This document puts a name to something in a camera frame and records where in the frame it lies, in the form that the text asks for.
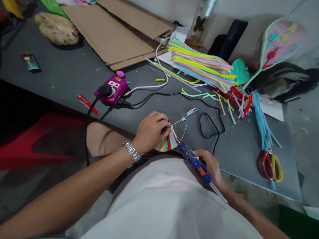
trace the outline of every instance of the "gray table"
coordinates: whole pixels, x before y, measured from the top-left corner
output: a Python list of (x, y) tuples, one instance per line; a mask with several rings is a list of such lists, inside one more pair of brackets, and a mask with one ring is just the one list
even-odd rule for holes
[[(40, 9), (43, 11), (42, 6), (40, 6), (36, 9), (36, 12), (40, 12)], [(28, 19), (17, 33), (13, 31), (4, 36), (2, 45), (5, 45), (6, 41), (14, 34), (13, 40), (6, 49), (2, 50), (0, 79), (79, 112), (86, 113), (87, 108), (78, 101), (76, 96), (84, 95), (90, 102), (93, 102), (95, 98), (93, 92), (113, 74), (90, 45), (84, 41), (84, 45), (80, 49), (69, 51), (56, 49), (49, 40), (41, 35), (33, 19)], [(27, 71), (25, 63), (19, 56), (19, 53), (24, 51), (28, 51), (35, 56), (42, 69), (41, 73), (32, 74)], [(155, 85), (158, 84), (155, 82), (156, 78), (164, 77), (163, 73), (157, 69), (155, 69), (155, 72), (151, 71), (149, 64), (146, 62), (128, 67), (124, 72), (126, 80), (131, 81), (134, 87)], [(158, 92), (181, 92), (182, 88), (189, 94), (196, 94), (194, 90), (172, 77), (168, 84)], [(137, 103), (152, 92), (154, 91), (135, 91), (127, 101), (133, 104)], [(209, 104), (214, 104), (211, 99), (206, 98), (205, 100)], [(184, 142), (194, 149), (203, 148), (212, 152), (217, 136), (204, 139), (199, 131), (198, 119), (200, 112), (207, 112), (220, 128), (217, 111), (201, 102), (188, 101), (181, 95), (155, 95), (139, 109), (113, 109), (108, 112), (103, 120), (135, 133), (139, 122), (151, 111), (185, 115), (185, 112), (193, 107), (200, 110), (189, 117)], [(97, 119), (100, 119), (108, 111), (108, 107), (101, 102), (96, 104), (96, 109), (100, 112), (100, 116), (95, 114), (91, 114), (91, 116)], [(174, 115), (170, 115), (170, 117), (171, 121), (179, 118), (179, 116)], [(256, 167), (260, 147), (258, 144), (259, 133), (254, 118), (251, 120), (246, 117), (234, 125), (231, 141), (229, 141), (232, 121), (229, 115), (222, 116), (226, 131), (220, 135), (215, 156), (219, 160), (222, 171), (271, 191), (269, 180), (263, 178)], [(284, 172), (283, 181), (275, 183), (276, 191), (274, 193), (301, 201), (289, 127), (284, 122), (279, 122), (270, 117), (266, 118), (274, 135), (283, 146), (282, 149), (277, 146), (273, 147), (273, 152), (278, 156)], [(203, 127), (205, 128), (204, 133), (210, 134), (213, 132), (212, 127), (204, 118)]]

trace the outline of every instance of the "red chair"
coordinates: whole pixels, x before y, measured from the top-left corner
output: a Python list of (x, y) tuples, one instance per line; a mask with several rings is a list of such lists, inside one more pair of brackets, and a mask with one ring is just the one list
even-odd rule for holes
[(32, 146), (49, 132), (83, 127), (84, 120), (79, 115), (55, 108), (50, 109), (32, 127), (7, 140), (5, 145), (0, 147), (0, 170), (27, 168), (73, 160), (74, 156), (33, 152)]

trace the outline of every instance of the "pipe cleaner craft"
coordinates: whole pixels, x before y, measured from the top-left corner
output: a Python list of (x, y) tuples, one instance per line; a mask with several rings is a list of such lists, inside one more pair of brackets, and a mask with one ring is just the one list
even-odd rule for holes
[(181, 137), (180, 141), (182, 141), (182, 139), (184, 138), (184, 135), (185, 135), (185, 132), (186, 132), (186, 129), (187, 129), (187, 117), (189, 117), (190, 115), (192, 115), (193, 113), (195, 113), (196, 111), (198, 111), (198, 109), (196, 110), (196, 108), (193, 108), (191, 110), (189, 110), (187, 113), (186, 113), (186, 116), (182, 116), (181, 117), (181, 120), (172, 124), (171, 127), (170, 127), (170, 131), (169, 131), (169, 134), (168, 136), (162, 140), (162, 142), (157, 145), (156, 147), (154, 147), (155, 150), (159, 151), (159, 152), (167, 152), (167, 151), (171, 151), (173, 150), (174, 148), (176, 148), (178, 146), (178, 143), (177, 143), (177, 140), (178, 137), (174, 131), (174, 126), (182, 121), (186, 121), (186, 126), (185, 126), (185, 130), (184, 130), (184, 133), (183, 133), (183, 136)]
[(296, 53), (305, 44), (307, 37), (307, 30), (293, 20), (280, 18), (271, 23), (261, 41), (259, 59), (256, 63), (259, 70), (246, 82), (242, 92), (260, 72)]
[(162, 140), (162, 142), (157, 145), (154, 149), (159, 152), (171, 151), (177, 147), (177, 141), (175, 139), (175, 132), (173, 127), (170, 128), (168, 136)]

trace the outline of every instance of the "blue hot glue gun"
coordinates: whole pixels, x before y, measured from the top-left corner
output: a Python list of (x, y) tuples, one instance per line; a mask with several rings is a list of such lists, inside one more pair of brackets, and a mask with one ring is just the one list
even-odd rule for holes
[(192, 168), (195, 170), (195, 172), (198, 174), (201, 180), (203, 180), (205, 184), (209, 184), (214, 190), (214, 192), (224, 201), (224, 203), (227, 203), (227, 200), (223, 197), (220, 191), (213, 184), (212, 175), (208, 172), (204, 162), (201, 161), (199, 157), (197, 157), (197, 155), (194, 153), (194, 151), (190, 147), (188, 147), (184, 142), (180, 142), (179, 140), (177, 140), (177, 142), (178, 148), (182, 153), (183, 157), (192, 166)]

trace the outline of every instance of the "scissors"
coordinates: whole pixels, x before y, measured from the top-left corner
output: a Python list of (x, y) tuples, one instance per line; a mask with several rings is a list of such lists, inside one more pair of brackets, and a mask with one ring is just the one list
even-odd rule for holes
[(271, 148), (270, 148), (270, 152), (271, 154), (271, 165), (272, 165), (272, 174), (273, 174), (273, 180), (275, 182), (281, 182), (282, 178), (283, 178), (283, 172), (282, 172), (282, 167), (279, 163), (279, 160), (277, 158), (277, 155), (272, 154)]
[(272, 154), (271, 144), (269, 143), (268, 151), (264, 151), (263, 156), (260, 160), (260, 167), (262, 169), (263, 175), (275, 182), (281, 182), (283, 178), (282, 167), (279, 160), (275, 154)]

